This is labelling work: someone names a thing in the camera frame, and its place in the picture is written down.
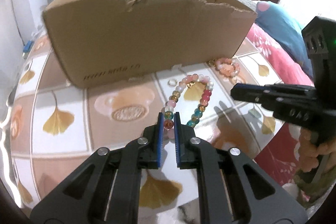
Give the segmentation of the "person's right hand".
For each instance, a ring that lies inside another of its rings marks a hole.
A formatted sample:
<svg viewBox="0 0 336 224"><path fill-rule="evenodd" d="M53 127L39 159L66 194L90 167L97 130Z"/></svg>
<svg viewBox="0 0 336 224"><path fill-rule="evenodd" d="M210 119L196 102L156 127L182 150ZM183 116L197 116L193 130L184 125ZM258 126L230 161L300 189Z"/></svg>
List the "person's right hand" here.
<svg viewBox="0 0 336 224"><path fill-rule="evenodd" d="M300 129L300 147L298 149L299 167L304 172L310 172L312 169L318 167L319 162L317 157L319 155L330 155L323 171L326 173L335 167L335 138L322 143L317 147L310 142L312 133L312 131L303 127Z"/></svg>

